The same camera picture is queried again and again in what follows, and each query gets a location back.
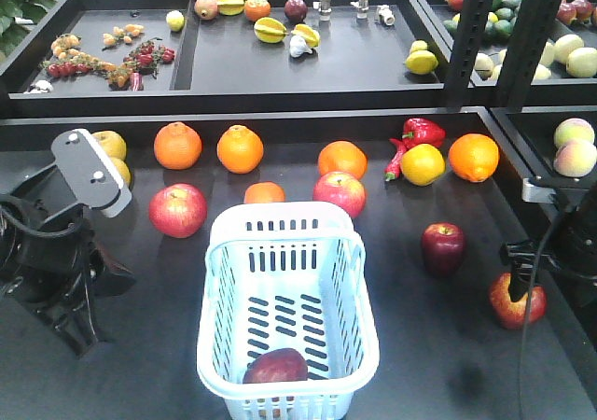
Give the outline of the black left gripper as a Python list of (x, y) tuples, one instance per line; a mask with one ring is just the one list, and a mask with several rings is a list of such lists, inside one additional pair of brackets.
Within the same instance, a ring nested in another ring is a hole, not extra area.
[(15, 299), (78, 358), (112, 339), (95, 302), (125, 293), (133, 273), (96, 239), (83, 202), (55, 164), (1, 196), (1, 296)]

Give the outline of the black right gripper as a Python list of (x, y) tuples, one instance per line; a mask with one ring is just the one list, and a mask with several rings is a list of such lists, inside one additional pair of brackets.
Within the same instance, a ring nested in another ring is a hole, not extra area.
[(577, 282), (576, 303), (596, 302), (596, 185), (581, 198), (557, 189), (555, 179), (532, 176), (522, 180), (521, 197), (528, 203), (551, 203), (557, 208), (543, 237), (502, 246), (510, 264), (507, 292), (520, 301), (531, 287), (531, 276), (543, 269)]

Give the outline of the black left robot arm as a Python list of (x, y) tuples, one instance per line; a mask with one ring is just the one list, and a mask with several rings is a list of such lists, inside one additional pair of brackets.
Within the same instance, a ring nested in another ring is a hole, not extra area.
[(77, 357), (111, 338), (95, 302), (135, 278), (95, 236), (84, 204), (55, 165), (1, 196), (1, 296), (15, 300)]

